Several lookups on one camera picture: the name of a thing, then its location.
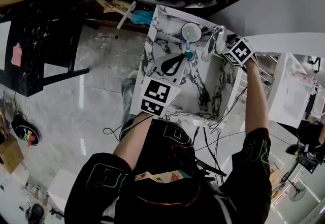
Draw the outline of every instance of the pink sticky note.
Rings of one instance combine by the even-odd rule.
[[[22,49],[21,49],[19,43],[17,43],[17,45],[14,46],[14,48],[13,48],[11,63],[13,65],[20,67],[21,55],[22,55]]]
[[[32,142],[35,141],[35,136],[29,135],[28,137],[28,147],[32,146]]]

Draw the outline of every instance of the hand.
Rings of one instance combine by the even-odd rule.
[[[251,58],[245,62],[244,66],[246,67],[247,72],[258,70],[257,64]]]

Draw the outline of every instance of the person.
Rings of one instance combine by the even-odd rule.
[[[181,127],[141,113],[113,154],[94,154],[83,166],[65,223],[264,223],[271,205],[268,107],[257,65],[245,66],[246,138],[220,188],[203,177]]]
[[[320,122],[311,123],[302,120],[298,128],[293,126],[278,123],[280,126],[288,130],[291,134],[298,138],[298,144],[289,146],[286,150],[287,153],[299,155],[299,148],[308,145],[308,151],[321,152],[324,154],[325,142],[325,125]]]

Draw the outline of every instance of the blue cloth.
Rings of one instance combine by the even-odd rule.
[[[137,10],[132,13],[131,23],[134,24],[151,24],[153,11]]]

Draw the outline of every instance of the black t-shirt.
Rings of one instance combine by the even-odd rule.
[[[268,216],[270,144],[267,129],[255,130],[233,155],[233,172],[221,187],[237,209],[229,210],[233,223],[264,223]],[[133,172],[112,154],[90,158],[70,193],[66,223],[112,221],[102,217],[108,207],[115,209],[115,223],[225,223],[213,189],[195,164],[191,139],[181,127],[160,120],[152,121]]]

